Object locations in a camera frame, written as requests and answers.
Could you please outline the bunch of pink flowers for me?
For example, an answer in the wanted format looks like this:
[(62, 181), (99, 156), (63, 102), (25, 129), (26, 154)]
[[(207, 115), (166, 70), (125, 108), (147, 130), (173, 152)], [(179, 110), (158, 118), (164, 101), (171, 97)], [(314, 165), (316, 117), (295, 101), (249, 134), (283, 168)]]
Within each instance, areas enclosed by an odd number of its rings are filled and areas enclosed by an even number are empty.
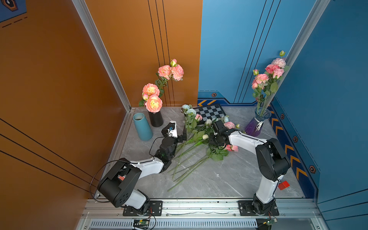
[[(215, 162), (220, 162), (223, 161), (230, 152), (238, 151), (238, 147), (235, 145), (222, 144), (218, 147), (214, 144), (210, 144), (209, 142), (209, 135), (214, 133), (212, 124), (215, 121), (219, 121), (229, 129), (240, 127), (239, 124), (234, 124), (229, 121), (228, 116), (204, 119), (203, 115), (197, 112), (190, 104), (182, 105), (181, 111), (185, 115), (185, 128), (189, 132), (189, 138), (177, 147), (178, 152), (175, 158), (178, 159), (178, 164), (171, 170), (172, 179), (173, 182), (175, 182), (175, 185), (168, 189), (169, 192), (179, 186), (197, 168), (202, 166), (208, 160), (211, 159)], [(192, 166), (184, 168), (183, 174), (178, 175), (179, 166), (183, 165), (183, 163), (195, 156), (196, 151), (201, 151), (202, 149), (206, 150), (206, 154)]]

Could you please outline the pink double bloom stem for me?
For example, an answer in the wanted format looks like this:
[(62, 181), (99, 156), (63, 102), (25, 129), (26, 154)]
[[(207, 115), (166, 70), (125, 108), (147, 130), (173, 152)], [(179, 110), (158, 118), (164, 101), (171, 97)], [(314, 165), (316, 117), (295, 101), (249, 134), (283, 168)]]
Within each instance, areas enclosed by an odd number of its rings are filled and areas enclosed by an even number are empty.
[(265, 101), (271, 95), (269, 89), (269, 75), (260, 74), (259, 70), (253, 70), (253, 75), (255, 76), (252, 81), (252, 89), (254, 90), (253, 97), (257, 101), (257, 111), (256, 114), (262, 116), (265, 112)]

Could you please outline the peach double bloom stem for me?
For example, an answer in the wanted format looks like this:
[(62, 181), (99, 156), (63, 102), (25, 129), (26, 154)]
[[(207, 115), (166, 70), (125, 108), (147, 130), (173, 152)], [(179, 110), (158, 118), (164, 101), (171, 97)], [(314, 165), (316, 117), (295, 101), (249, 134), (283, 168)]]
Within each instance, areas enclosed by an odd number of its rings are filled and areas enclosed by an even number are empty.
[(155, 85), (158, 87), (162, 97), (164, 94), (164, 87), (169, 80), (182, 81), (184, 77), (184, 69), (178, 64), (176, 59), (172, 59), (169, 65), (164, 65), (158, 68), (156, 73), (158, 79), (155, 81)]

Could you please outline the pink rose stem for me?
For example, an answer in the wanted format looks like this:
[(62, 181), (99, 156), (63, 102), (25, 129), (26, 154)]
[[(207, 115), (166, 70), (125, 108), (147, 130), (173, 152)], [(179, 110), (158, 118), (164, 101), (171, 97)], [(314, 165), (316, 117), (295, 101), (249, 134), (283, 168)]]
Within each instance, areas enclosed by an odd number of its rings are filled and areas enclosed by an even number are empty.
[(278, 91), (278, 88), (279, 88), (278, 83), (279, 83), (280, 78), (282, 78), (282, 76), (284, 74), (284, 69), (279, 68), (278, 72), (277, 73), (275, 72), (275, 74), (278, 76), (278, 80), (277, 80), (277, 82), (275, 82), (275, 83), (273, 83), (271, 85), (272, 86), (272, 90), (274, 90), (274, 92), (271, 94), (271, 96), (272, 95), (275, 95), (276, 92)]
[(272, 90), (272, 84), (277, 82), (278, 80), (278, 76), (275, 74), (275, 72), (277, 73), (279, 70), (279, 66), (278, 65), (274, 65), (274, 64), (269, 64), (266, 68), (266, 74), (269, 76), (269, 80), (267, 81), (267, 86), (264, 88), (264, 92), (266, 94), (266, 98), (264, 101), (264, 109), (266, 109), (268, 107), (268, 103), (271, 97), (271, 94), (274, 92), (274, 90)]

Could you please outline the pale pink carnation stem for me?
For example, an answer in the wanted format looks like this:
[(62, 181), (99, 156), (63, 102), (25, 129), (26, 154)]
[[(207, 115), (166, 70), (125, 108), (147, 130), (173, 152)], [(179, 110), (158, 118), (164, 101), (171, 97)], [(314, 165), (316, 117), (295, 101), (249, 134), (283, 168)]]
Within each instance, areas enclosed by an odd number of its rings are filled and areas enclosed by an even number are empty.
[(281, 69), (284, 69), (287, 65), (286, 62), (286, 52), (285, 51), (280, 51), (279, 53), (279, 57), (274, 59), (271, 64), (278, 66)]

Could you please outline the large peach bloom stem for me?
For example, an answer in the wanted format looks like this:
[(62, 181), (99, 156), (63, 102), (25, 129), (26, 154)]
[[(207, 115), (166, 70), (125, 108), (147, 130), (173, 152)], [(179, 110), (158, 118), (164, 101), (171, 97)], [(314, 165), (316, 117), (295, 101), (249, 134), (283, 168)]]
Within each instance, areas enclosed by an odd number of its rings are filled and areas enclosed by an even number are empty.
[(160, 98), (160, 90), (157, 85), (148, 83), (143, 87), (142, 99), (139, 101), (140, 107), (146, 107), (151, 113), (160, 112), (163, 102)]

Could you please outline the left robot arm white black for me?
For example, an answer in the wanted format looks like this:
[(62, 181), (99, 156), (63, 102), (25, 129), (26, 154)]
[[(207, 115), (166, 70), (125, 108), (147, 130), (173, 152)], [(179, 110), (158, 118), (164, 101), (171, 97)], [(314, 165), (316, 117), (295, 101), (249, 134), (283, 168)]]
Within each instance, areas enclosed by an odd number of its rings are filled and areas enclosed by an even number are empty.
[(170, 122), (162, 129), (163, 140), (160, 148), (149, 160), (131, 162), (125, 158), (116, 161), (115, 165), (100, 180), (97, 191), (114, 207), (129, 206), (137, 212), (145, 214), (150, 208), (150, 198), (136, 190), (139, 179), (166, 171), (176, 154), (178, 143), (187, 140), (187, 130), (177, 134), (175, 122)]

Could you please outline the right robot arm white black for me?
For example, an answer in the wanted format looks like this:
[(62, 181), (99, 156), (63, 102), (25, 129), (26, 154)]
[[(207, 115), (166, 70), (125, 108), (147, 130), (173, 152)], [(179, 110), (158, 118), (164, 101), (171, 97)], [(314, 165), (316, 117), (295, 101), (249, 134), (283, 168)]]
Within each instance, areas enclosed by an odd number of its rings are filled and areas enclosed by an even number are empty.
[(242, 216), (278, 216), (275, 192), (291, 167), (280, 142), (275, 138), (259, 139), (243, 134), (237, 129), (229, 129), (222, 121), (212, 123), (212, 127), (214, 133), (209, 135), (211, 145), (218, 147), (235, 145), (254, 153), (257, 157), (258, 168), (262, 174), (261, 183), (252, 201), (238, 202), (240, 214)]

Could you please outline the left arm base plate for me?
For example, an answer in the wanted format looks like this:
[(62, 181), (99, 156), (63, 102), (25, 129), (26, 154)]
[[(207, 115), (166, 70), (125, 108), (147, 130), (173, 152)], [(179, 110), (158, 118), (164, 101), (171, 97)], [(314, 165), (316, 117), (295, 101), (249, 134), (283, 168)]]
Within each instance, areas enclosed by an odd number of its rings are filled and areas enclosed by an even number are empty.
[(132, 206), (125, 206), (123, 209), (123, 216), (125, 217), (138, 217), (138, 216), (161, 216), (163, 209), (163, 202), (160, 200), (146, 201), (143, 206), (136, 209)]

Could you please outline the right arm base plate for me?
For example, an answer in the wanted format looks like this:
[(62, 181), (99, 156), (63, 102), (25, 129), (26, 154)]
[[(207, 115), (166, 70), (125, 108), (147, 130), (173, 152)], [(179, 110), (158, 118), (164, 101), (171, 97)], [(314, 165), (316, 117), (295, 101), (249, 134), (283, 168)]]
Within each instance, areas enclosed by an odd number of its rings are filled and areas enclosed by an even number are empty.
[(267, 204), (258, 200), (240, 200), (238, 206), (241, 216), (279, 216), (276, 199)]

